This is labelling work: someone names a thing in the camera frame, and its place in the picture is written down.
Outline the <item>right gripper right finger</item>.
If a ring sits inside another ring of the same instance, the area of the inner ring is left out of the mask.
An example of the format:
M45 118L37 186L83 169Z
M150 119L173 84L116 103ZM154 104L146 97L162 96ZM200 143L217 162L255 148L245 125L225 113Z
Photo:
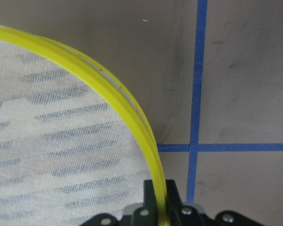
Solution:
M224 210L210 218L196 203L182 202L174 180L167 180L167 197L172 226L260 226L261 223L238 212Z

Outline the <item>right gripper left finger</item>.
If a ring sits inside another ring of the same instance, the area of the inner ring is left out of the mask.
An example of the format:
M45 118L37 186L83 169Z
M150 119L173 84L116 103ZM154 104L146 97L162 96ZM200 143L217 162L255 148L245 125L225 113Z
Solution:
M82 226L157 226L158 205L151 180L143 182L143 202L127 205L117 219L108 213L100 213L82 223Z

